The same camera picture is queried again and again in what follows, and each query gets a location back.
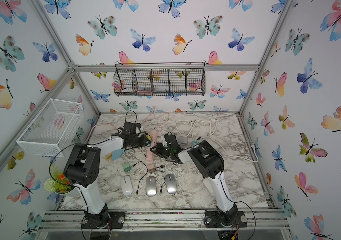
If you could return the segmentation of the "artificial potted plant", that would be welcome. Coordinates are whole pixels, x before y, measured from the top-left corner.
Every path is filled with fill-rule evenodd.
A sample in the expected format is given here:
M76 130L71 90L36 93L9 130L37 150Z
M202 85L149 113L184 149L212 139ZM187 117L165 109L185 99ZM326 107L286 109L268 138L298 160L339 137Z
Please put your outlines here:
M54 167L51 169L50 173L51 177L44 183L44 189L47 192L65 195L75 189L73 185L70 185L70 181L64 176L63 171L59 171Z

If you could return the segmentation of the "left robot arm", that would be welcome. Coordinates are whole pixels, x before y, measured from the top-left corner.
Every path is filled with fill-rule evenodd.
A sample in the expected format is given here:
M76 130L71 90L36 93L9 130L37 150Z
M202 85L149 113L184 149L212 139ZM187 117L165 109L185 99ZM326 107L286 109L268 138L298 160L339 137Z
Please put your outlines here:
M117 150L145 147L150 143L141 132L141 124L125 122L110 138L96 144L75 144L64 168L64 176L80 193L85 203L85 219L98 228L109 223L107 204L102 199L96 179L101 156Z

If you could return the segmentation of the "teal power strip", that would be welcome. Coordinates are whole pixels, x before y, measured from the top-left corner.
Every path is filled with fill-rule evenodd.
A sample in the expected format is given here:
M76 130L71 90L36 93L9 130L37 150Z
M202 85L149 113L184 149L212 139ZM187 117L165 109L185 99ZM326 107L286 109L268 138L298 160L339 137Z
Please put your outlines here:
M191 145L194 147L196 145L199 145L202 141L204 141L203 138L197 138L195 141L191 143Z

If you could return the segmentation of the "aluminium front rail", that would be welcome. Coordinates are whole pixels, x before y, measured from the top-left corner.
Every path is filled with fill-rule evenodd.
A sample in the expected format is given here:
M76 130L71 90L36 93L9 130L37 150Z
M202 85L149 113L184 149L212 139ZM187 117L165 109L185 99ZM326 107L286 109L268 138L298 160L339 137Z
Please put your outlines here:
M289 230L283 210L242 209L238 223L223 224L213 209L188 210L115 210L109 211L113 231L165 231L165 230ZM48 211L40 231L90 231L84 211Z

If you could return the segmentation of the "pink charger plug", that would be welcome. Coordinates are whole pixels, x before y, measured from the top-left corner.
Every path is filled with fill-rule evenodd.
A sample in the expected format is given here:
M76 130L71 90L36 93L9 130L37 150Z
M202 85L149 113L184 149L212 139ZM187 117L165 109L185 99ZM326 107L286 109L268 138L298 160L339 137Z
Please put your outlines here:
M149 173L155 172L155 165L154 164L148 164L147 168L148 168Z

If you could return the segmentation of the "black charging cable white mouse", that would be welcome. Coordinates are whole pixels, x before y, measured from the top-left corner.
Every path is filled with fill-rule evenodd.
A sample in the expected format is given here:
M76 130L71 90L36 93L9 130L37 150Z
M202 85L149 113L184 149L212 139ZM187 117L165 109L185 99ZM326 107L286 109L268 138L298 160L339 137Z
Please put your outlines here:
M146 172L145 172L145 174L144 174L144 175L139 179L139 181L138 181L137 189L136 189L136 192L135 192L136 195L138 195L138 193L139 193L139 188L140 188L141 181L142 181L143 178L146 177L146 175L149 173L149 168L147 167L147 165L146 165L143 161L139 161L139 162L133 164L132 166L135 167L135 166L138 165L138 164L142 164L142 165L146 168Z

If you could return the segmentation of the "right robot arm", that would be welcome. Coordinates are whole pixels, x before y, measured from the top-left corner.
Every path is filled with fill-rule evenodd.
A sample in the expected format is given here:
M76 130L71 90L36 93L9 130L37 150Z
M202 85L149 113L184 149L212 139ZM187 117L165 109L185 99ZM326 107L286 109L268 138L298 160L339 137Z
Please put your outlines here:
M224 178L224 159L207 141L182 149L174 135L164 136L165 145L157 144L149 150L160 158L170 158L175 164L193 162L207 180L216 199L218 218L225 225L241 220L240 211L232 200Z

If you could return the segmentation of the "blue round object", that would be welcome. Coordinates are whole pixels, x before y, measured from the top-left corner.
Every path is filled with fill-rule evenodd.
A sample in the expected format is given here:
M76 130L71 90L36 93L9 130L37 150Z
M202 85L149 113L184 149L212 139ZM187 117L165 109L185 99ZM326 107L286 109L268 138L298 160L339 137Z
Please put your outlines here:
M124 153L124 149L115 150L107 155L104 156L104 159L106 161L115 161L121 157L121 155Z

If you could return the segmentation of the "white wireless mouse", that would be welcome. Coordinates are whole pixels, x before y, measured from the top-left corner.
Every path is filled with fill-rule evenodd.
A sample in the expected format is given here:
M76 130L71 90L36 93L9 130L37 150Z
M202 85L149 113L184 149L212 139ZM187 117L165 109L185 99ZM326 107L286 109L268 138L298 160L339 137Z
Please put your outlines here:
M124 196L129 196L133 193L133 186L130 176L126 175L120 178L120 187Z

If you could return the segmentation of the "green charger plug front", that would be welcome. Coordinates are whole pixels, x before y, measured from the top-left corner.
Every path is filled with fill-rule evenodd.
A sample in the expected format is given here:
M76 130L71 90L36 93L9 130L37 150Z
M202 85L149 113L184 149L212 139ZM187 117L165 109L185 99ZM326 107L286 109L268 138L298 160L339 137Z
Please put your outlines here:
M123 171L124 171L125 173L130 172L131 169L132 169L130 163L124 163L124 164L122 165L122 167L123 167Z

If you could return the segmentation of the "white mouse right front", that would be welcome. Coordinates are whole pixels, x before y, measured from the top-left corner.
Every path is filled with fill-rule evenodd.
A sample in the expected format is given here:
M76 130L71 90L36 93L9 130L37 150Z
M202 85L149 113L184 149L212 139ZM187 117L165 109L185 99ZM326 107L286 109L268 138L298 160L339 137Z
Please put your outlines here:
M215 193L214 193L213 188L211 187L209 180L207 178L204 178L202 182L204 186L206 187L206 189L208 190L208 192L214 197Z

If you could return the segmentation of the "white mesh wall basket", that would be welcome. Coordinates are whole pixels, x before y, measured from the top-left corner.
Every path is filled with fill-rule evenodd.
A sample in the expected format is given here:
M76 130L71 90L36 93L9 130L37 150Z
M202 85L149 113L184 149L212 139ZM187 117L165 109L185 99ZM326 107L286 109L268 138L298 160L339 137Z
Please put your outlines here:
M81 103L49 99L16 143L30 155L63 157L63 148L75 137L83 110Z

